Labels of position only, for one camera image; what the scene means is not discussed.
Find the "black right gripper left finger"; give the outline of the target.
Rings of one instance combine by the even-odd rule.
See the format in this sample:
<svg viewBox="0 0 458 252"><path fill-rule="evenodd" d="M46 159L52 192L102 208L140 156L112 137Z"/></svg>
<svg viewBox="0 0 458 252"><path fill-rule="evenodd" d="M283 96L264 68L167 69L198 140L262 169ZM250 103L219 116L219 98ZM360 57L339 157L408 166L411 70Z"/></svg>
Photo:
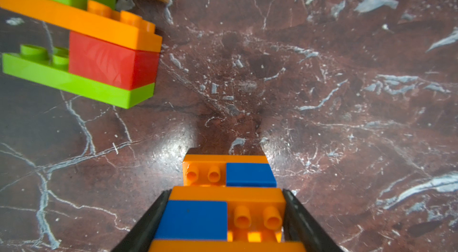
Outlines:
<svg viewBox="0 0 458 252"><path fill-rule="evenodd" d="M166 209L171 190L162 191L151 207L112 252L147 252Z"/></svg>

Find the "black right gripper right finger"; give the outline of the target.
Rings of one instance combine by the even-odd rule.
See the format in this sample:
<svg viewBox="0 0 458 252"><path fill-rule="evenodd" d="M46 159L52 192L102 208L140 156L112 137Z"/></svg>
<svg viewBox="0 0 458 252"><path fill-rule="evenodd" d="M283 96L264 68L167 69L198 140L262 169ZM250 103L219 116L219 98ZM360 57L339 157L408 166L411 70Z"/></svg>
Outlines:
<svg viewBox="0 0 458 252"><path fill-rule="evenodd" d="M282 189L286 201L283 235L286 241L301 242L307 252L343 252L292 191Z"/></svg>

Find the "small orange lego brick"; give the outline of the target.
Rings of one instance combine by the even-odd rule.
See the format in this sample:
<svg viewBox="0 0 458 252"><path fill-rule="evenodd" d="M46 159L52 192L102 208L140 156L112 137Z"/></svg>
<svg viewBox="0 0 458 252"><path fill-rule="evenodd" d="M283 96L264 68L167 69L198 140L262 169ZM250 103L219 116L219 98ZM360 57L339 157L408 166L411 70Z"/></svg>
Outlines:
<svg viewBox="0 0 458 252"><path fill-rule="evenodd" d="M279 188L176 186L169 199L226 202L231 236L244 229L250 242L281 241L286 200Z"/></svg>

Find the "blue lego brick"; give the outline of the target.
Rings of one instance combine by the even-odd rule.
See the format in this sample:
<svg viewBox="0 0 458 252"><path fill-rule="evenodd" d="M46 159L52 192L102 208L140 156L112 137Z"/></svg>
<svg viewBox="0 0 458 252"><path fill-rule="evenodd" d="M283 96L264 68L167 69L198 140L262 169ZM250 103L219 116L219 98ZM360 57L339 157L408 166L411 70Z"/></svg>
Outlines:
<svg viewBox="0 0 458 252"><path fill-rule="evenodd" d="M227 163L226 186L276 188L277 182L268 163Z"/></svg>
<svg viewBox="0 0 458 252"><path fill-rule="evenodd" d="M227 241L227 234L226 202L170 200L155 239Z"/></svg>

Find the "orange lego brick front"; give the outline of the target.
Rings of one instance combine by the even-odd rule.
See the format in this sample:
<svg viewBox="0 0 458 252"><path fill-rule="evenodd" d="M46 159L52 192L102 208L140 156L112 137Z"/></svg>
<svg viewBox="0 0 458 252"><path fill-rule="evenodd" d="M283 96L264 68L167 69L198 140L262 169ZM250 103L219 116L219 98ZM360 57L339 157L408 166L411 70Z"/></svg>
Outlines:
<svg viewBox="0 0 458 252"><path fill-rule="evenodd" d="M225 186L227 163L268 164L264 155L187 154L182 162L184 186Z"/></svg>

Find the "red lego brick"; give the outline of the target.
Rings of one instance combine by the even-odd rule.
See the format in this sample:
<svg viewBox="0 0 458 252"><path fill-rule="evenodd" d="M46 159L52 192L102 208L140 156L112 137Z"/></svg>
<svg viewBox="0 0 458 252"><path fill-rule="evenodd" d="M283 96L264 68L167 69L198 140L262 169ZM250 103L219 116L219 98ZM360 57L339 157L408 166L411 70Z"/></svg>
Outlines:
<svg viewBox="0 0 458 252"><path fill-rule="evenodd" d="M133 50L74 31L69 45L71 74L126 90L156 81L158 52Z"/></svg>

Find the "long green lego brick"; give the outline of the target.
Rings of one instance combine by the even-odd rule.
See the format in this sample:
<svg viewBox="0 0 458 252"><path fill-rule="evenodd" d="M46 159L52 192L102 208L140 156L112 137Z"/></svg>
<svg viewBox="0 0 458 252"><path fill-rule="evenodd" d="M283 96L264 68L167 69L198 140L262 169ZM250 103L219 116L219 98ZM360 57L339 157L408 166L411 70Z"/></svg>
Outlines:
<svg viewBox="0 0 458 252"><path fill-rule="evenodd" d="M2 70L14 77L124 109L132 108L154 94L154 83L127 90L71 74L68 71L69 50L54 50L55 53L49 54L46 48L22 44L20 52L2 54Z"/></svg>

